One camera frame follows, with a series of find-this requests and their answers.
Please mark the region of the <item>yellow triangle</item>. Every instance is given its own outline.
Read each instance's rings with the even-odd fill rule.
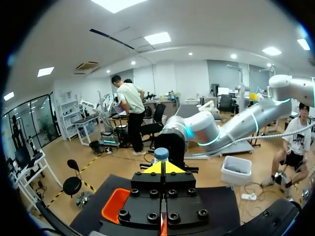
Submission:
[[[177,166],[173,165],[169,161],[165,162],[166,165],[166,173],[169,174],[171,172],[176,172],[176,173],[185,173],[181,168],[178,168]]]
[[[161,174],[161,162],[157,162],[155,163],[153,166],[149,167],[148,169],[146,169],[143,173],[152,173],[155,172],[157,174]]]

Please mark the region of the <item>black trash can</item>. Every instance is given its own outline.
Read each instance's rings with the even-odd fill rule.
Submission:
[[[99,156],[102,154],[102,150],[101,150],[101,147],[100,147],[100,144],[98,141],[93,141],[89,144],[90,148],[92,149],[93,153],[96,155],[96,156]]]

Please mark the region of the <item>sneaker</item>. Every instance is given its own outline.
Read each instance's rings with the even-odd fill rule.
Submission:
[[[270,177],[269,179],[266,179],[265,181],[261,183],[261,187],[264,188],[264,187],[274,185],[274,184],[275,184],[275,181]]]
[[[284,193],[284,196],[285,196],[286,198],[291,198],[290,189],[291,189],[291,187],[289,187],[289,188],[282,187],[280,190],[281,190],[281,192]]]
[[[143,156],[146,154],[146,151],[132,151],[134,156]]]

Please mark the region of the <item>black shorts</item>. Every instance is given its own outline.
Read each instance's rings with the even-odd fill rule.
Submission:
[[[280,162],[281,165],[293,166],[296,171],[303,164],[303,156],[297,155],[291,151],[290,155],[287,155],[284,161]]]

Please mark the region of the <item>young man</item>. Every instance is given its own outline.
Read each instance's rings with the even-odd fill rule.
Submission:
[[[131,83],[123,83],[119,75],[112,77],[112,83],[118,88],[117,97],[128,116],[128,135],[130,136],[133,155],[146,154],[143,151],[140,127],[144,117],[142,99],[144,91]]]
[[[299,109],[300,116],[291,120],[284,133],[293,132],[308,125],[307,119],[310,107],[300,103]],[[275,173],[278,171],[279,164],[293,166],[297,170],[302,163],[305,164],[308,161],[307,156],[310,150],[311,136],[311,130],[307,129],[301,133],[283,137],[283,148],[275,154],[272,162],[271,177],[261,183],[262,187],[275,183]],[[287,198],[290,197],[290,187],[305,179],[308,175],[306,165],[302,165],[299,170],[299,174],[294,179],[282,186]]]

